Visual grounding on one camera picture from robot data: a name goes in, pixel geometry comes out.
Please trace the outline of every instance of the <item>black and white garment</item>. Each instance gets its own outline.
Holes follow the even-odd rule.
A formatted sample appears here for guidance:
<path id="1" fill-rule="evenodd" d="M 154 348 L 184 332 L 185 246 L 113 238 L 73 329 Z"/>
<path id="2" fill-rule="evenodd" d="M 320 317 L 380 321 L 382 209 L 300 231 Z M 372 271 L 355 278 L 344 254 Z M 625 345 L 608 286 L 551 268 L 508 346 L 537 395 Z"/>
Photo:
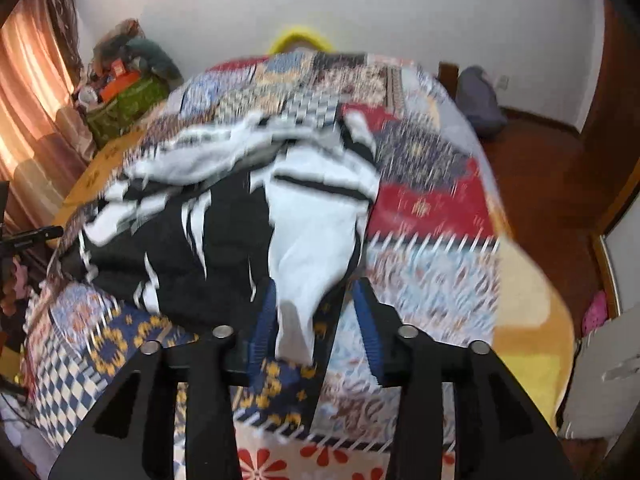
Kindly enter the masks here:
<path id="1" fill-rule="evenodd" d="M 249 113 L 201 124 L 124 169 L 63 270 L 200 332 L 234 324 L 276 287 L 276 357 L 310 365 L 312 317 L 353 270 L 379 174 L 364 116 L 313 128 Z"/>

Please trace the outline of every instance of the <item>cable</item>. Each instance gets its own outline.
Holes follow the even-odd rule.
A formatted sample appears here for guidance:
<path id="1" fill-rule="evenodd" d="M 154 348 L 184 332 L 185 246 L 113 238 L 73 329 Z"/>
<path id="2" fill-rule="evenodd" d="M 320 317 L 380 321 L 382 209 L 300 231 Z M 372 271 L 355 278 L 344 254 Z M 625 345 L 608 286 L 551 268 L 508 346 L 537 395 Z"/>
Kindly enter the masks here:
<path id="1" fill-rule="evenodd" d="M 17 416 L 21 422 L 25 423 L 27 426 L 31 426 L 32 428 L 35 428 L 36 430 L 38 429 L 38 427 L 33 424 L 30 420 L 28 420 L 27 418 L 24 418 L 20 413 L 18 413 L 15 408 L 9 403 L 8 400 L 6 400 L 6 397 L 4 396 L 4 393 L 0 392 L 0 396 L 2 396 L 2 398 L 4 399 L 4 402 L 6 402 L 6 405 L 9 407 L 9 409 L 14 412 L 14 415 Z M 4 420 L 3 422 L 17 422 L 17 420 Z"/>

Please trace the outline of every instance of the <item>gray bag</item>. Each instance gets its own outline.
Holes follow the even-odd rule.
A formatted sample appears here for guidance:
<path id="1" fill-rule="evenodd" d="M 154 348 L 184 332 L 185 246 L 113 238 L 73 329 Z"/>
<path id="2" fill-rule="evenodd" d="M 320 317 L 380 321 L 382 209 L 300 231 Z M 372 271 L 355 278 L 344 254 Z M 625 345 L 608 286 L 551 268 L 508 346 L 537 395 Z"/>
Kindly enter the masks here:
<path id="1" fill-rule="evenodd" d="M 494 88 L 484 79 L 480 66 L 465 68 L 458 78 L 456 105 L 481 139 L 495 137 L 507 124 Z"/>

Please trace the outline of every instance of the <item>metal screw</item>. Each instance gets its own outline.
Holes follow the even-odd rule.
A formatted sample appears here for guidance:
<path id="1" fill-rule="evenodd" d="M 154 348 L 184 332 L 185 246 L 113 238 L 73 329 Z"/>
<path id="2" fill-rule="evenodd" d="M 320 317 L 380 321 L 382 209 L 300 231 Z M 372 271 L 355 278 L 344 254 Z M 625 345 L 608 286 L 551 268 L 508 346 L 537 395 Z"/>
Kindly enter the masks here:
<path id="1" fill-rule="evenodd" d="M 159 349 L 162 348 L 162 345 L 158 341 L 146 341 L 142 343 L 140 350 L 144 355 L 155 354 Z"/>
<path id="2" fill-rule="evenodd" d="M 469 345 L 474 354 L 487 355 L 491 351 L 491 347 L 484 341 L 473 341 Z"/>
<path id="3" fill-rule="evenodd" d="M 398 329 L 398 335 L 404 339 L 413 339 L 418 335 L 418 329 L 413 325 L 402 325 Z"/>
<path id="4" fill-rule="evenodd" d="M 227 338 L 231 336 L 233 332 L 234 332 L 234 329 L 231 328 L 229 325 L 220 325 L 213 329 L 213 335 L 218 339 Z"/>

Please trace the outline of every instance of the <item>pink toy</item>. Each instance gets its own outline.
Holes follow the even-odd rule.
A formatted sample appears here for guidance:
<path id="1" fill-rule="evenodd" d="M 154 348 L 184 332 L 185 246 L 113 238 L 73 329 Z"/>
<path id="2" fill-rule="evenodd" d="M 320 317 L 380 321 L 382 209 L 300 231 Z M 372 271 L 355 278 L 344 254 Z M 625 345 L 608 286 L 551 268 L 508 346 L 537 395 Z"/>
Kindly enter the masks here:
<path id="1" fill-rule="evenodd" d="M 586 336 L 591 330 L 603 326 L 607 320 L 607 297 L 604 290 L 599 291 L 593 297 L 591 305 L 582 318 L 582 336 Z"/>

